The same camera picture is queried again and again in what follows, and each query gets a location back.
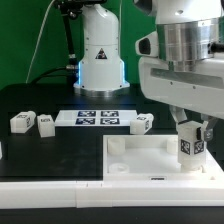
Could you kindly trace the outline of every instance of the table surface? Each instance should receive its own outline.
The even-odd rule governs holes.
[[[175,134],[175,123],[168,105],[145,99],[139,85],[132,85],[129,94],[109,98],[74,95],[66,85],[11,85],[0,91],[0,181],[102,180],[103,135],[128,135],[129,127],[60,127],[56,136],[40,138],[37,124],[26,134],[11,134],[10,119],[21,111],[37,115],[50,114],[55,119],[60,110],[136,110],[155,116],[148,134]],[[188,113],[190,119],[200,115]],[[209,150],[224,168],[222,136],[224,123],[219,121]],[[19,214],[17,219],[11,216]],[[221,223],[223,208],[101,208],[2,210],[0,220],[24,223],[29,214],[33,223]]]

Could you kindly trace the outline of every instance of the white cube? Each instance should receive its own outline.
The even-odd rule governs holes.
[[[130,134],[144,135],[152,128],[153,120],[152,114],[139,114],[136,120],[130,122]]]
[[[37,117],[37,122],[41,138],[55,136],[55,125],[51,115],[40,115]]]
[[[26,133],[35,123],[36,114],[33,111],[21,112],[10,120],[12,133]]]
[[[197,139],[200,123],[190,121],[177,126],[178,162],[188,170],[195,170],[206,163],[206,142]]]

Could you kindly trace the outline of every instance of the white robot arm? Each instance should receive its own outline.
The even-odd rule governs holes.
[[[141,89],[167,103],[177,123],[178,160],[185,169],[205,163],[206,142],[216,118],[224,119],[223,6],[221,0],[134,0],[156,15],[156,31],[136,42]],[[184,109],[202,114],[187,121]]]

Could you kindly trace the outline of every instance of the warning label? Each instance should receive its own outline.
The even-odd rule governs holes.
[[[107,59],[107,56],[103,50],[103,48],[100,49],[100,52],[97,54],[96,59]]]

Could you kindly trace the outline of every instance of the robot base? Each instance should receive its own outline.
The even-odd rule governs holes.
[[[125,83],[120,89],[115,89],[115,90],[89,90],[89,89],[84,89],[78,84],[74,84],[74,92],[79,95],[84,95],[88,97],[114,97],[114,96],[119,96],[119,95],[124,95],[129,93],[129,83]]]

